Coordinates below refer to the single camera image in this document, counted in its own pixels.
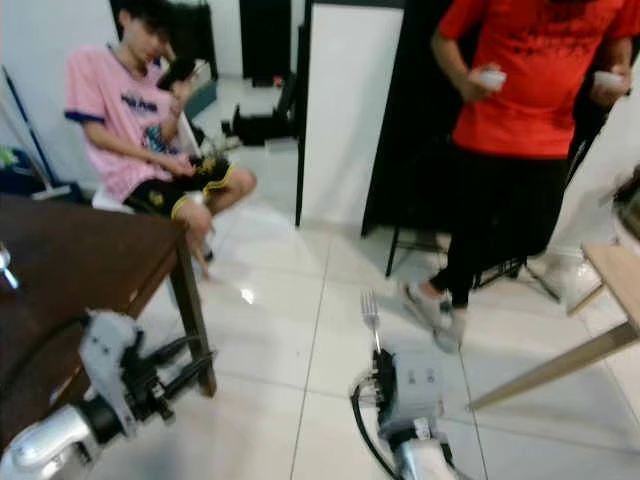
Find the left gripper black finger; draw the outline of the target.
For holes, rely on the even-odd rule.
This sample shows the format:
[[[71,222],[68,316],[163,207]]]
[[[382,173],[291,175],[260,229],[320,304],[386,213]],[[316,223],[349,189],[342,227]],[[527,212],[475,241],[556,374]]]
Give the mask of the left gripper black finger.
[[[170,367],[178,365],[182,358],[188,358],[188,364],[184,369],[212,369],[216,358],[214,349],[209,346],[204,338],[198,335],[183,335],[156,348],[156,366]]]
[[[200,390],[202,380],[209,380],[211,374],[212,362],[164,367],[160,370],[160,380],[165,402],[177,402],[188,390]]]

